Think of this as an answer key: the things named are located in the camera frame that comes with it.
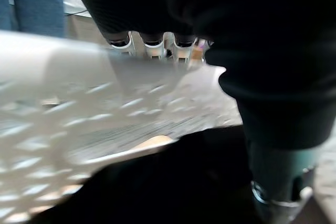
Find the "person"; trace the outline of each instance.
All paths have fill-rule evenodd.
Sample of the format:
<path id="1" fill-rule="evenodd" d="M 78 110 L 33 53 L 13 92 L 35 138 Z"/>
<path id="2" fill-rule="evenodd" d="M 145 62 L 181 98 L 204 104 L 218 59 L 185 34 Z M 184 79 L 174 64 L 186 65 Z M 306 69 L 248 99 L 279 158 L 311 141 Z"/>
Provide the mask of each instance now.
<path id="1" fill-rule="evenodd" d="M 62 38 L 65 27 L 63 0 L 14 0 L 14 14 L 8 0 L 0 0 L 2 30 Z"/>
<path id="2" fill-rule="evenodd" d="M 180 22 L 214 42 L 205 60 L 226 68 L 219 85 L 243 119 L 258 212 L 289 223 L 335 120 L 335 0 L 131 1 L 83 3 L 108 33 L 178 33 Z"/>

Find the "floor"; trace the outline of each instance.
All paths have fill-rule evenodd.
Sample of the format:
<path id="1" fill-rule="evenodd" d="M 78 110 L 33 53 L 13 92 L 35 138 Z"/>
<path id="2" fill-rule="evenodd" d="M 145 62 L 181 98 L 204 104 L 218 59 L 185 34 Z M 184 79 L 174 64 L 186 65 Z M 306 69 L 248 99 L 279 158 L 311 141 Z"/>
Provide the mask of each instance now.
<path id="1" fill-rule="evenodd" d="M 94 42 L 108 46 L 91 18 L 69 16 L 68 27 L 69 38 L 71 39 Z M 138 52 L 143 52 L 143 45 L 141 44 L 140 38 L 137 36 L 135 36 L 135 46 Z M 164 136 L 156 137 L 146 143 L 133 143 L 129 148 L 144 147 L 160 141 L 167 141 L 167 138 Z M 330 140 L 323 146 L 321 162 L 317 169 L 315 187 L 316 200 L 321 204 L 323 211 L 332 220 L 332 223 L 336 223 L 336 131 L 333 132 Z M 317 223 L 311 222 L 316 216 L 309 215 L 317 209 L 314 204 L 316 203 L 312 200 L 312 202 L 307 205 L 306 211 L 304 211 L 307 214 L 301 216 L 302 221 L 299 221 L 298 223 Z M 317 215 L 322 215 L 321 211 L 316 210 L 315 212 Z M 323 224 L 324 221 L 319 219 L 318 223 Z"/>

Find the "blue jeans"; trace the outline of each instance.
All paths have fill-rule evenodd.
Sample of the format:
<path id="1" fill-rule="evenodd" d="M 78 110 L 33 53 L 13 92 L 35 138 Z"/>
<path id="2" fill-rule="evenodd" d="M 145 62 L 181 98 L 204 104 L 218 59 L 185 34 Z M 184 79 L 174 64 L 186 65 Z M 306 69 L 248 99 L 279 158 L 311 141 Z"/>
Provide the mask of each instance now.
<path id="1" fill-rule="evenodd" d="M 17 30 L 46 36 L 65 36 L 63 0 L 14 0 Z M 0 29 L 15 30 L 8 0 L 0 0 Z"/>

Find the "dark fabric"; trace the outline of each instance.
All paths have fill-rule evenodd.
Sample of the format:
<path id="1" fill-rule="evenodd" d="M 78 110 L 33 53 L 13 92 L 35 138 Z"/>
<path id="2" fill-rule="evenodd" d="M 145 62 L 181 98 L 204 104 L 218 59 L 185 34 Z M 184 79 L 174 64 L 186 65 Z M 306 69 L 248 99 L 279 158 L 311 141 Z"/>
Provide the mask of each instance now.
<path id="1" fill-rule="evenodd" d="M 174 31 L 214 41 L 250 141 L 319 145 L 336 115 L 336 0 L 83 0 L 101 30 Z"/>
<path id="2" fill-rule="evenodd" d="M 105 167 L 29 224 L 257 224 L 250 180 L 242 127 L 206 130 Z"/>

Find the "dark sleeve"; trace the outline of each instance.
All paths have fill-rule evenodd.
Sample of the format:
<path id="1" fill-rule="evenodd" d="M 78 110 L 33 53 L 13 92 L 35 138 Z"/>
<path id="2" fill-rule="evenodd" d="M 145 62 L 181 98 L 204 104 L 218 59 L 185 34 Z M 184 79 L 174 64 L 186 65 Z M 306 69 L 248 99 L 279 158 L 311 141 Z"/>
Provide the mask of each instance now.
<path id="1" fill-rule="evenodd" d="M 275 148 L 325 141 L 336 113 L 336 0 L 167 0 L 172 15 L 214 41 L 222 89 L 247 138 Z"/>

